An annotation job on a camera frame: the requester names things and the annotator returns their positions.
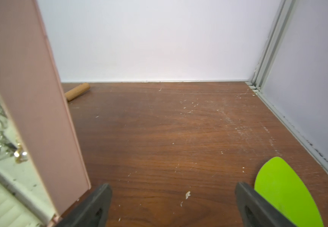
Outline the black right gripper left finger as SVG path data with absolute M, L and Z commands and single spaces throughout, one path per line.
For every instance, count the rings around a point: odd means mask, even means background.
M 57 227 L 105 227 L 111 205 L 112 189 L 109 184 L 99 186 L 74 208 Z

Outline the pink jewelry box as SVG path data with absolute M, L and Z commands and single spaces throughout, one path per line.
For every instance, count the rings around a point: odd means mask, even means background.
M 36 1 L 0 1 L 0 100 L 61 218 L 91 183 Z

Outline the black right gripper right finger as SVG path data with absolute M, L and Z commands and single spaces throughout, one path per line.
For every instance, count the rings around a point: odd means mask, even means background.
M 235 188 L 237 207 L 245 227 L 293 227 L 267 200 L 245 182 Z

